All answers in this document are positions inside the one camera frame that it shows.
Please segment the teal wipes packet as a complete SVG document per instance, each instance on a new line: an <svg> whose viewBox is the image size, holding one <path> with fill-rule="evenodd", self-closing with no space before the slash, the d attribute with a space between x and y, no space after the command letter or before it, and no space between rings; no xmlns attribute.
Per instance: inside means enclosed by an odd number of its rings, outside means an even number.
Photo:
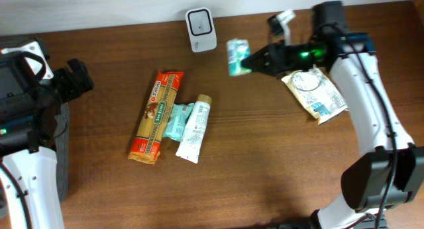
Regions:
<svg viewBox="0 0 424 229"><path fill-rule="evenodd" d="M188 105L173 105L166 129L163 133L163 138L170 138L177 142L182 140L184 130L193 107L193 103L189 103Z"/></svg>

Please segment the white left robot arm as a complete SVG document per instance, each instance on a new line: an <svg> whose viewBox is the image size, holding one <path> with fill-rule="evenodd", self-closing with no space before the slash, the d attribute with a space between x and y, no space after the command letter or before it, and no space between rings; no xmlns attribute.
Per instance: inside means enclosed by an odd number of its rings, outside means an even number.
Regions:
<svg viewBox="0 0 424 229"><path fill-rule="evenodd" d="M1 38L1 217L13 228L63 228L68 193L68 102L95 84L71 59L53 70L45 43Z"/></svg>

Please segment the small green tissue pack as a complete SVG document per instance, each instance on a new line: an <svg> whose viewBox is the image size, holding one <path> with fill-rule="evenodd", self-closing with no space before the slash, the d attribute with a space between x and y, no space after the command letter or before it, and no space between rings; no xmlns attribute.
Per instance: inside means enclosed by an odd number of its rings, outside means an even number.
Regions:
<svg viewBox="0 0 424 229"><path fill-rule="evenodd" d="M227 41L227 58L230 76L246 75L252 71L241 66L241 62L249 57L249 55L250 46L248 40L235 38Z"/></svg>

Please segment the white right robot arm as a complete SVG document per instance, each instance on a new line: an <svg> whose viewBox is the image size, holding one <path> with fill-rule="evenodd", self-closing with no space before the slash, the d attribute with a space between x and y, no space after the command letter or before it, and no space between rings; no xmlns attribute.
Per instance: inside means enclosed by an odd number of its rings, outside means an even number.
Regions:
<svg viewBox="0 0 424 229"><path fill-rule="evenodd" d="M325 68L358 136L360 158L342 174L341 194L290 228L385 228L384 211L415 198L423 183L423 148L399 122L380 78L375 47L365 32L348 29L341 1L313 7L306 43L271 43L241 64L273 77Z"/></svg>

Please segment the red spaghetti packet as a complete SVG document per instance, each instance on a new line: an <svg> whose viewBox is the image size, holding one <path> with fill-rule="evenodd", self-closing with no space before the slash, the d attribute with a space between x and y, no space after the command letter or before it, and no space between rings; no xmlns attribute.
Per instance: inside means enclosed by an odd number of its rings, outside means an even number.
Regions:
<svg viewBox="0 0 424 229"><path fill-rule="evenodd" d="M132 142L129 159L154 165L160 155L160 147L166 125L184 73L169 71L158 73L138 130Z"/></svg>

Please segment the white tube gold cap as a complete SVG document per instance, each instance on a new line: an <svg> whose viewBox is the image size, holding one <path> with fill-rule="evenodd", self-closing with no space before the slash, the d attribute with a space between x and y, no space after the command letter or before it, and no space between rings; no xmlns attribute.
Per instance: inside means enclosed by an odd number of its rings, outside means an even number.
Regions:
<svg viewBox="0 0 424 229"><path fill-rule="evenodd" d="M184 129L182 140L176 152L176 156L192 163L198 163L199 153L207 128L212 98L200 94L193 106Z"/></svg>

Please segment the yellow snack bag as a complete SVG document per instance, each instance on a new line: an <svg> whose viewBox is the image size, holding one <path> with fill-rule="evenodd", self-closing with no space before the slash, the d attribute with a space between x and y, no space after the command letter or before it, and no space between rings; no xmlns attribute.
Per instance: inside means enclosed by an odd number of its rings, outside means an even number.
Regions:
<svg viewBox="0 0 424 229"><path fill-rule="evenodd" d="M294 71L281 78L300 105L325 124L348 111L347 103L333 82L319 69Z"/></svg>

